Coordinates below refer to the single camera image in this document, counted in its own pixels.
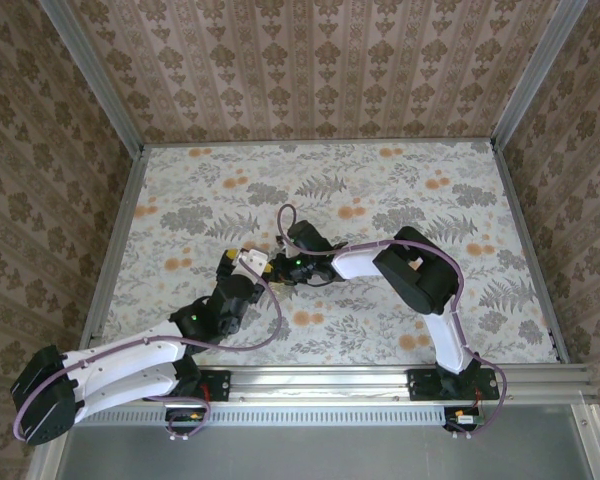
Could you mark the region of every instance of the floral mat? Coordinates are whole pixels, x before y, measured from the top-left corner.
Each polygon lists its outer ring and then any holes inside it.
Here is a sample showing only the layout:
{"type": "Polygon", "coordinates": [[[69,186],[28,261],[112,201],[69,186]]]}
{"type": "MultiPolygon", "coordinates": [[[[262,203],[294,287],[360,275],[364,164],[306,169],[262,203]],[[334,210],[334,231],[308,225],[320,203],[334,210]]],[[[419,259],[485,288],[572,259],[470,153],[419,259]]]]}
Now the floral mat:
{"type": "MultiPolygon", "coordinates": [[[[478,142],[387,142],[152,148],[104,328],[113,341],[209,295],[227,248],[275,254],[275,215],[293,203],[332,243],[389,238],[413,225],[460,263],[470,344],[505,363],[555,362],[491,148],[478,142]]],[[[279,338],[201,364],[421,364],[435,352],[420,316],[383,278],[281,287],[279,338]]],[[[263,296],[227,345],[274,328],[263,296]]]]}

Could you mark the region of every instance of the floral wallpaper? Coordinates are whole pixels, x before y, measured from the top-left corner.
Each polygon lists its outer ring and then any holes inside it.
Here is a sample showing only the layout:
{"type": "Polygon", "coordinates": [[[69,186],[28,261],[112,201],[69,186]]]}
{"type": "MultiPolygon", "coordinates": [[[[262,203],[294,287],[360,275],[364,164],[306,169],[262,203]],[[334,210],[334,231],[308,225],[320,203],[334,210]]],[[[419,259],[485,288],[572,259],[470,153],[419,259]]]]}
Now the floral wallpaper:
{"type": "Polygon", "coordinates": [[[145,143],[487,137],[558,0],[70,0],[145,143]]]}
{"type": "Polygon", "coordinates": [[[0,480],[24,478],[9,388],[78,345],[130,159],[35,1],[0,1],[0,480]]]}
{"type": "MultiPolygon", "coordinates": [[[[413,225],[467,277],[461,312],[471,344],[505,363],[555,362],[488,142],[234,145],[149,150],[104,340],[165,320],[209,295],[223,251],[279,251],[278,208],[291,202],[333,242],[361,243],[413,225]]],[[[202,364],[420,364],[435,355],[422,318],[381,277],[324,288],[280,286],[278,340],[202,364]]],[[[226,344],[274,328],[271,299],[249,309],[226,344]]]]}
{"type": "Polygon", "coordinates": [[[600,397],[600,1],[590,1],[505,149],[554,308],[600,397]]]}

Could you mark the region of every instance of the gray surface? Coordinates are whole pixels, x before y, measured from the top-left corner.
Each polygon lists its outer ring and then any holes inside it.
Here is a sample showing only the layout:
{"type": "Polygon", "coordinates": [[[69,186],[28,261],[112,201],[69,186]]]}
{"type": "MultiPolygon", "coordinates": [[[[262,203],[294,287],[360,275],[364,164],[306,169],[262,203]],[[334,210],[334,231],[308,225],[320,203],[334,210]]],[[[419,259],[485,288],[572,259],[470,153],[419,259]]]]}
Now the gray surface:
{"type": "Polygon", "coordinates": [[[216,427],[189,441],[162,428],[76,427],[59,480],[592,478],[570,407],[508,407],[489,431],[439,427],[216,427]]]}

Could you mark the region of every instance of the metal bracket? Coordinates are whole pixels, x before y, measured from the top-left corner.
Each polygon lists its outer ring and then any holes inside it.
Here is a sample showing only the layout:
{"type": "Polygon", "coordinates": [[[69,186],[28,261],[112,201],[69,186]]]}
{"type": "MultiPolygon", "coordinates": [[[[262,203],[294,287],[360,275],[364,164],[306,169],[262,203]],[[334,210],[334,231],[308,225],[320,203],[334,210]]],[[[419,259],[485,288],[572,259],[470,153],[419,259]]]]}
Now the metal bracket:
{"type": "Polygon", "coordinates": [[[228,402],[231,393],[231,370],[200,371],[202,378],[194,396],[208,398],[210,402],[228,402]]]}
{"type": "Polygon", "coordinates": [[[572,405],[573,418],[595,480],[600,480],[600,405],[572,405]]]}
{"type": "Polygon", "coordinates": [[[473,401],[476,399],[476,389],[480,390],[484,400],[498,400],[498,382],[493,370],[481,368],[471,382],[470,388],[459,392],[456,398],[444,397],[440,375],[435,368],[418,368],[407,370],[407,385],[409,387],[409,399],[412,402],[432,400],[460,400],[473,401]]]}

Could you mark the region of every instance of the metal frame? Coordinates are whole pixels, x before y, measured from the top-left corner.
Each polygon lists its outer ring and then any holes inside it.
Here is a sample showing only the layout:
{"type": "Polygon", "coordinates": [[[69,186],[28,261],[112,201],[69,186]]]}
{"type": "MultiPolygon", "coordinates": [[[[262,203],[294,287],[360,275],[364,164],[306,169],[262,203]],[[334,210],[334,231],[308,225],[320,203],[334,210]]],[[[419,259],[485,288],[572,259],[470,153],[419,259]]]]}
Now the metal frame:
{"type": "MultiPolygon", "coordinates": [[[[395,366],[285,366],[285,367],[205,367],[230,370],[231,393],[228,404],[300,405],[457,405],[459,402],[413,402],[409,399],[406,371],[430,368],[427,365],[395,366]]],[[[509,393],[507,403],[517,405],[568,404],[590,401],[586,367],[580,364],[504,365],[509,393]]],[[[177,407],[187,403],[170,403],[177,407]]]]}
{"type": "Polygon", "coordinates": [[[144,145],[146,151],[154,148],[192,148],[192,147],[232,147],[236,145],[247,147],[258,147],[263,145],[360,145],[360,144],[379,144],[379,143],[474,143],[489,142],[488,137],[475,138],[354,138],[354,139],[333,139],[333,140],[253,140],[247,142],[202,142],[202,143],[147,143],[144,145]]]}
{"type": "Polygon", "coordinates": [[[586,5],[587,0],[562,0],[558,3],[491,135],[501,148],[511,139],[586,5]]]}
{"type": "Polygon", "coordinates": [[[593,478],[600,479],[600,405],[572,405],[573,417],[578,427],[593,478]]]}
{"type": "Polygon", "coordinates": [[[131,158],[135,158],[142,150],[142,135],[127,114],[120,95],[109,80],[105,68],[81,28],[80,21],[71,10],[69,2],[40,0],[40,4],[60,34],[62,43],[71,53],[71,57],[80,68],[102,109],[109,117],[111,125],[116,129],[124,146],[127,147],[131,158]]]}
{"type": "Polygon", "coordinates": [[[98,337],[104,328],[111,299],[113,298],[113,291],[118,279],[124,249],[127,244],[127,238],[129,237],[133,213],[138,203],[140,190],[142,190],[147,163],[148,155],[144,152],[138,152],[136,159],[131,164],[131,171],[129,172],[127,185],[120,201],[118,215],[113,225],[111,239],[109,240],[107,253],[102,264],[102,271],[96,284],[96,290],[93,294],[93,300],[91,301],[82,338],[80,339],[80,349],[89,347],[91,340],[98,337]]]}
{"type": "Polygon", "coordinates": [[[65,443],[67,435],[37,447],[25,480],[56,480],[65,443]]]}
{"type": "Polygon", "coordinates": [[[569,352],[567,351],[567,345],[562,337],[558,317],[556,317],[553,303],[551,303],[551,297],[549,296],[549,291],[547,290],[547,285],[542,275],[542,269],[540,268],[536,251],[533,248],[533,241],[531,240],[527,223],[524,220],[524,214],[520,207],[518,195],[516,195],[516,189],[513,186],[513,180],[511,180],[511,175],[509,174],[509,168],[505,162],[502,149],[498,145],[494,147],[494,158],[496,165],[498,166],[502,184],[504,185],[504,191],[507,194],[509,208],[511,209],[511,215],[513,216],[513,221],[516,225],[518,236],[520,237],[520,243],[522,244],[522,249],[525,258],[527,259],[527,264],[529,265],[529,272],[531,273],[533,285],[536,288],[538,303],[540,303],[542,314],[549,325],[560,360],[569,363],[569,352]]]}

